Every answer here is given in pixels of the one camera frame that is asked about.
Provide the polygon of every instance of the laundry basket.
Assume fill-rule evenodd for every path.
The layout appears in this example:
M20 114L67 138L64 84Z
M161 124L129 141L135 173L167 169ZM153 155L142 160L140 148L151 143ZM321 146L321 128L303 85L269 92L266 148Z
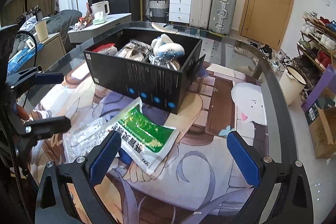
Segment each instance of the laundry basket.
M169 3L166 0L150 1L149 11L152 22L166 23L166 13L169 11Z
M287 65L279 84L287 105L290 105L302 91L303 87L307 85L307 81L294 67Z

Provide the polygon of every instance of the suitcase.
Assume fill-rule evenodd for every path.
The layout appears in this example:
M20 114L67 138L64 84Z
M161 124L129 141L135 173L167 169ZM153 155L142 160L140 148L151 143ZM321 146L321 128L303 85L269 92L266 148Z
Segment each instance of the suitcase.
M212 0L191 0L189 25L207 29Z
M229 34L237 0L212 0L209 30Z

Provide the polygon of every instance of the glass table top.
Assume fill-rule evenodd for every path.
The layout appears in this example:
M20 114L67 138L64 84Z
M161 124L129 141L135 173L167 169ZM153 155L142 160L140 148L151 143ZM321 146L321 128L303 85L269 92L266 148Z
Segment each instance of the glass table top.
M135 162L119 158L95 190L120 223L133 214L136 217L129 222L132 224L184 223L205 205L212 209L202 216L202 223L229 223L253 191L226 148L230 130L237 130L262 156L282 163L297 159L294 130L281 88L267 59L253 46L183 26L149 22L118 25L88 39L49 68L48 72L61 72L64 82L30 90L30 110L34 108L31 116L65 115L72 126L83 126L100 116L109 120L127 106L132 99L97 86L91 77L72 77L85 62L83 50L122 29L150 29L202 39L201 56L206 55L203 67L207 75L190 86L183 110L177 115L183 119L170 124L183 134L155 172L149 176ZM258 65L234 47L252 53ZM152 121L166 126L169 116L175 115L151 106L146 113ZM36 180L40 180L49 159L65 163L61 135L40 141L33 149L31 172Z

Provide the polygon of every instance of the anime print tablecloth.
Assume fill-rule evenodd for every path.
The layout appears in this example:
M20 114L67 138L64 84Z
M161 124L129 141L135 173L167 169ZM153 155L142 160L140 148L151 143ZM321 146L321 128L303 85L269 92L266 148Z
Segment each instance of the anime print tablecloth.
M101 116L109 120L132 101L97 86L85 66L55 85L31 117L65 115L77 128ZM120 155L102 184L95 187L119 223L223 224L232 220L251 194L253 187L246 183L228 151L226 136L235 129L261 155L268 154L260 86L240 72L209 63L203 67L204 77L192 83L177 115L143 106L150 120L180 132L155 172L149 176L127 155ZM40 181L49 159L65 163L62 135L34 147L31 172L36 181ZM89 223L73 185L69 189L83 222Z

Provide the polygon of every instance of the barcode label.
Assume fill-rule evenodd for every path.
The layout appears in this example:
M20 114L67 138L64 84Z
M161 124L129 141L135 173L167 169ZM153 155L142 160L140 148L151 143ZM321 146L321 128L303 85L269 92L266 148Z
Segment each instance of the barcode label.
M315 113L314 113L312 108L309 110L309 115L311 117L311 120L314 121L315 120Z

